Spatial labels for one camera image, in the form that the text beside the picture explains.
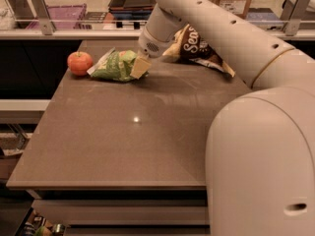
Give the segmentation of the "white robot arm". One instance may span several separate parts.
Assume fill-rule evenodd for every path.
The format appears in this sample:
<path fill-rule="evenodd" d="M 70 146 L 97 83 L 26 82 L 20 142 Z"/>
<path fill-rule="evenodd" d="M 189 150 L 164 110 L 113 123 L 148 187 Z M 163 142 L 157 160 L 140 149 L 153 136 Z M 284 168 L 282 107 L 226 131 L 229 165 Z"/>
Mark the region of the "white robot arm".
<path fill-rule="evenodd" d="M 315 236 L 315 61 L 209 0 L 156 0 L 139 38 L 159 57 L 192 26 L 252 90 L 206 145 L 211 236 Z"/>

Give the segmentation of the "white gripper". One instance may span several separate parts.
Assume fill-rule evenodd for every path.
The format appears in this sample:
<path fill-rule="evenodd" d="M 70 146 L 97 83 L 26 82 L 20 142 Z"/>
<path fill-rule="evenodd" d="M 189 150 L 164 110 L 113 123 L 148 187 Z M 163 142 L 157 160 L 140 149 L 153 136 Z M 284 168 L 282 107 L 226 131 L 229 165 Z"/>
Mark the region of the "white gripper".
<path fill-rule="evenodd" d="M 172 34 L 170 32 L 162 30 L 150 32 L 147 27 L 144 27 L 138 39 L 141 52 L 145 55 L 149 55 L 151 58 L 160 57 L 170 46 L 171 41 Z M 135 60 L 130 76 L 135 79 L 140 79 L 148 72 L 151 64 L 152 62 L 148 57 L 138 56 Z"/>

